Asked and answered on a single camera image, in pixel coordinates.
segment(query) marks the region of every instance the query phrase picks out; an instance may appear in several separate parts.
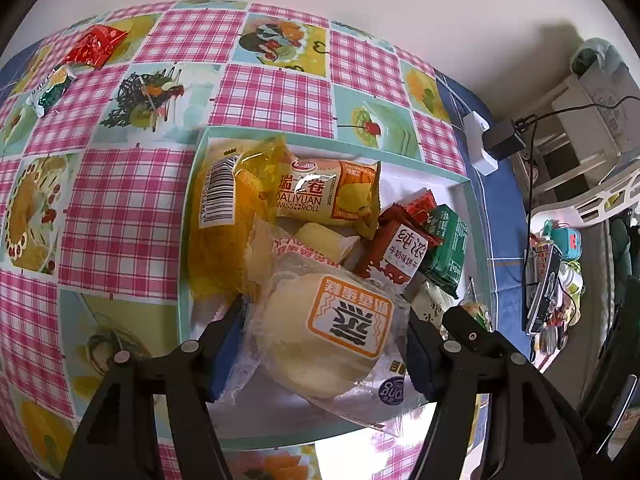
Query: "red candy package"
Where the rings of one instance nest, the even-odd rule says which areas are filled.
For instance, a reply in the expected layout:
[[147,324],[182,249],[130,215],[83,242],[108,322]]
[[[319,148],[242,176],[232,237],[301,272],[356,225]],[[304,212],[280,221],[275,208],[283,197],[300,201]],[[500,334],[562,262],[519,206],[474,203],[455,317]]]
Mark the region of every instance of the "red candy package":
[[433,197],[431,189],[423,187],[418,193],[403,200],[400,205],[412,216],[421,226],[427,221],[429,211],[436,207],[436,199]]
[[84,63],[100,68],[128,32],[106,25],[94,25],[65,57],[65,63]]

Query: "power adapter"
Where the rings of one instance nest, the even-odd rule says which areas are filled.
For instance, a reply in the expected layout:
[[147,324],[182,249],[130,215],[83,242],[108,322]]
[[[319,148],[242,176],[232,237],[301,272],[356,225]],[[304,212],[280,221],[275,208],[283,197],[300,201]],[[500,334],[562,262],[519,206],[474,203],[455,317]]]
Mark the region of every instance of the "power adapter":
[[501,121],[482,134],[484,150],[495,160],[503,160],[526,148],[522,133],[513,121]]

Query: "pink checkered pattern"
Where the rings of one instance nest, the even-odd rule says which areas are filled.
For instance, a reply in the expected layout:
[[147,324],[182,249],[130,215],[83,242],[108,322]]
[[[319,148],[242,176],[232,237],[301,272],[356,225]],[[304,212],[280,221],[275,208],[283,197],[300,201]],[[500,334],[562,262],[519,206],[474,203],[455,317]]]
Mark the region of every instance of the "pink checkered pattern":
[[62,237],[61,284],[175,300],[193,152],[87,150]]
[[308,23],[309,25],[317,25],[318,27],[329,28],[329,20],[322,16],[315,16],[308,12],[300,12],[299,10],[286,9],[285,7],[277,7],[274,5],[251,4],[249,12],[257,12],[258,14],[266,14],[268,16],[276,16],[278,18],[286,18],[287,20],[297,20],[298,22]]
[[18,96],[11,96],[4,100],[4,103],[0,105],[0,130],[4,127],[6,118],[11,113],[11,108],[14,107],[15,100]]
[[58,343],[57,297],[53,283],[0,270],[0,348],[11,383],[73,416]]
[[160,453],[160,462],[162,462],[165,480],[182,480],[180,466],[178,466],[178,458],[175,455],[173,444],[158,444],[158,451]]
[[336,30],[331,31],[329,51],[334,83],[409,106],[398,58],[392,53]]
[[0,377],[0,419],[4,427],[11,436],[17,448],[20,450],[25,459],[35,462],[33,450],[24,434],[24,428],[15,413],[14,402],[11,399],[9,391],[9,383],[4,377]]
[[130,18],[131,16],[141,16],[142,14],[155,14],[156,12],[165,12],[171,9],[175,4],[172,2],[158,2],[154,4],[144,4],[138,6],[127,7],[126,9],[118,9],[106,21],[121,20]]
[[418,56],[414,56],[411,52],[405,50],[404,48],[400,48],[396,45],[396,52],[398,53],[398,57],[400,59],[404,59],[405,61],[411,63],[416,68],[422,70],[425,74],[429,74],[431,77],[435,78],[436,73],[433,70],[433,66],[429,63],[424,62]]
[[43,45],[46,45],[45,41],[52,44],[51,51],[45,58],[44,62],[40,65],[40,68],[35,73],[25,90],[31,90],[36,88],[40,83],[44,81],[47,75],[65,59],[66,55],[71,51],[76,42],[84,35],[84,30],[80,30],[70,36],[62,36],[60,33],[56,33],[52,39],[44,40]]
[[384,451],[388,451],[389,449],[393,451],[386,461],[385,468],[378,473],[374,473],[371,476],[371,480],[406,480],[409,478],[418,460],[418,455],[420,455],[422,443],[416,444],[415,446],[398,446],[394,443],[393,438],[391,438],[385,442],[383,447],[386,448],[383,449]]
[[24,153],[52,153],[85,148],[103,108],[118,87],[126,65],[81,75],[38,122]]
[[14,184],[15,173],[20,166],[20,159],[0,159],[0,218],[4,218],[4,210],[9,200],[11,186]]
[[209,124],[333,138],[330,84],[287,70],[228,65]]
[[465,163],[451,125],[418,112],[414,112],[414,119],[422,160],[466,176]]
[[172,10],[149,35],[136,62],[227,62],[243,19],[239,10]]

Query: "yellow bread package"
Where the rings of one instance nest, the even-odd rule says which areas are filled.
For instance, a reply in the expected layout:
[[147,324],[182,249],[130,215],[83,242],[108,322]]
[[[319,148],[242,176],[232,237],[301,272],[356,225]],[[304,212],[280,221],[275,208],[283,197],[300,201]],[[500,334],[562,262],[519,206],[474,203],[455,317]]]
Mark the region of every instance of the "yellow bread package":
[[371,240],[380,214],[380,163],[297,158],[287,152],[278,190],[278,216],[345,225]]
[[244,251],[254,216],[270,222],[276,216],[283,140],[238,140],[225,147],[209,149],[193,185],[188,266],[196,299],[244,292]]

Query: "snack package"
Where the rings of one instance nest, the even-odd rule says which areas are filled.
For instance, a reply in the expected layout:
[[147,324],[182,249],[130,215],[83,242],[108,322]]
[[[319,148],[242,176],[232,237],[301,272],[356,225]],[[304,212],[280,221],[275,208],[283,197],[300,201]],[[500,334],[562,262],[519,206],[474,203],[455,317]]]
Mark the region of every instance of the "snack package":
[[340,233],[314,222],[304,224],[298,229],[296,238],[335,264],[347,259],[354,245],[360,240],[360,237],[357,236],[342,236]]
[[430,211],[425,228],[429,234],[444,241],[429,249],[419,270],[432,283],[457,299],[456,289],[465,262],[467,226],[449,206],[443,204]]
[[128,32],[107,25],[94,25],[65,57],[66,63],[83,63],[100,68]]
[[254,216],[275,220],[281,139],[242,152],[209,150],[193,185],[188,270],[194,299],[250,292],[242,278],[244,252]]
[[380,214],[380,163],[330,158],[298,159],[288,153],[278,191],[278,216],[352,226],[371,240]]
[[[269,247],[269,256],[257,255]],[[327,411],[398,435],[402,414],[421,399],[401,352],[409,304],[260,219],[246,263],[249,275],[263,279],[261,292],[238,366],[219,400],[234,398],[261,365],[276,382]]]
[[33,107],[38,117],[42,117],[53,108],[75,80],[76,75],[68,65],[58,65],[31,91],[26,103]]
[[407,200],[402,200],[400,205],[415,219],[418,224],[424,226],[429,218],[429,211],[437,206],[436,199],[431,189],[423,187],[418,193]]
[[442,240],[425,232],[398,204],[386,209],[379,222],[382,227],[353,272],[377,287],[403,294],[424,255]]
[[469,284],[466,286],[465,296],[462,298],[458,306],[464,308],[465,311],[474,318],[482,328],[487,330],[487,332],[493,331],[489,308],[484,303],[481,303],[479,298],[476,296],[473,278],[469,279]]
[[429,321],[438,330],[442,328],[442,316],[453,306],[452,297],[428,280],[420,288],[420,292],[411,302],[411,308],[420,319]]

